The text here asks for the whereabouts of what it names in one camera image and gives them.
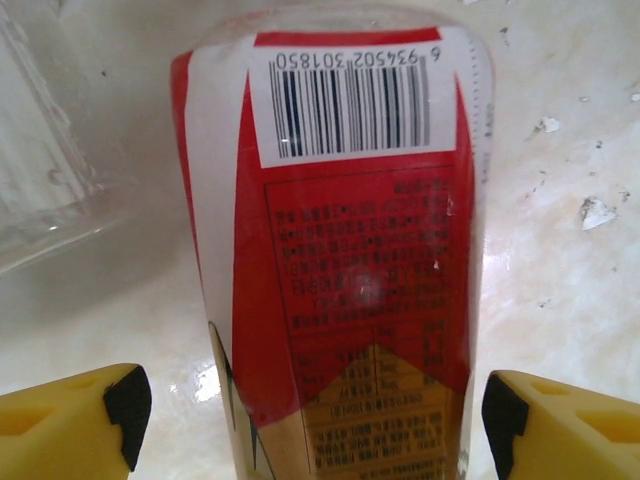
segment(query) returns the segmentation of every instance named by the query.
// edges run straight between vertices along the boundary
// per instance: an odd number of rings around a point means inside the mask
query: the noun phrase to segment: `nutrition facts table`
[[[442,468],[446,389],[433,379],[447,368],[452,175],[443,166],[266,186],[310,468],[416,454]]]

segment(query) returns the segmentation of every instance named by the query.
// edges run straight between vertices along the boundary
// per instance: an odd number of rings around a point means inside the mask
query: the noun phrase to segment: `clear plastic container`
[[[172,81],[239,477],[463,476],[481,42],[425,10],[282,8],[216,27]]]
[[[45,78],[33,55],[20,22],[45,13],[45,4],[0,5],[0,273],[97,234],[135,205],[136,180],[113,136],[81,98],[75,107],[54,99],[51,82],[80,96],[82,82],[67,83],[80,73],[60,64]]]

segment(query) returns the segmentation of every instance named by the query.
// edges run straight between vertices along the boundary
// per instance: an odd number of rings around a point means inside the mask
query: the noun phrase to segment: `red stripe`
[[[185,53],[177,57],[171,64],[171,98],[173,104],[173,123],[178,141],[178,154],[182,167],[182,179],[191,218],[191,231],[195,242],[196,254],[198,253],[198,239],[196,235],[196,217],[193,207],[193,194],[191,191],[191,173],[189,172],[189,155],[187,150],[187,129],[185,122],[185,108],[187,106],[187,94],[189,90],[189,63],[193,52]]]
[[[256,47],[360,47],[440,40],[435,27],[384,32],[265,32],[256,38]]]
[[[475,330],[475,322],[477,321],[476,306],[470,304],[469,293],[470,288],[475,290],[476,293],[479,288],[476,285],[477,277],[475,275],[479,267],[470,263],[473,260],[478,260],[471,255],[471,249],[475,248],[472,245],[472,241],[478,241],[477,238],[472,238],[471,236],[475,211],[473,147],[469,131],[469,117],[462,98],[462,88],[459,81],[456,81],[456,84],[458,94],[456,162],[454,164],[456,182],[451,192],[452,197],[455,199],[455,208],[451,213],[457,218],[453,222],[452,229],[457,251],[456,272],[460,277],[455,279],[454,284],[456,287],[451,292],[456,308],[453,310],[454,318],[447,331],[448,338],[446,341],[449,343],[451,357],[448,359],[449,369],[444,383],[454,391],[464,395],[472,368],[470,342],[472,340],[475,342],[475,339],[471,339],[470,332]]]
[[[234,158],[225,161],[236,161]],[[298,410],[249,81],[240,121],[233,270],[233,376],[262,427]]]

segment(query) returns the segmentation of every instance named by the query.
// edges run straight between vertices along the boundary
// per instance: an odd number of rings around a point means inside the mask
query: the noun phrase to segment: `barcode number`
[[[269,74],[280,159],[430,145],[426,55],[280,54]]]

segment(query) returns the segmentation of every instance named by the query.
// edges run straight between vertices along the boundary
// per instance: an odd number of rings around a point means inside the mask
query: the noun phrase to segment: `debris on surface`
[[[545,131],[546,133],[557,132],[558,130],[560,130],[560,122],[553,117],[547,116],[542,117],[540,123],[534,129],[536,132]]]
[[[537,187],[534,187],[533,190],[531,190],[531,193],[536,193],[539,188],[544,187],[544,184],[547,183],[547,175],[549,175],[549,173],[546,170],[538,170],[538,173],[540,173],[540,175],[543,175],[542,180],[540,180],[540,183]],[[531,195],[527,193],[524,198],[529,198],[530,196]]]
[[[503,27],[500,29],[500,34],[502,35],[502,41],[504,44],[509,47],[509,38],[507,37],[507,32],[509,31],[509,27]]]
[[[617,215],[598,197],[587,197],[580,207],[580,217],[582,218],[582,230],[586,232],[614,220]]]

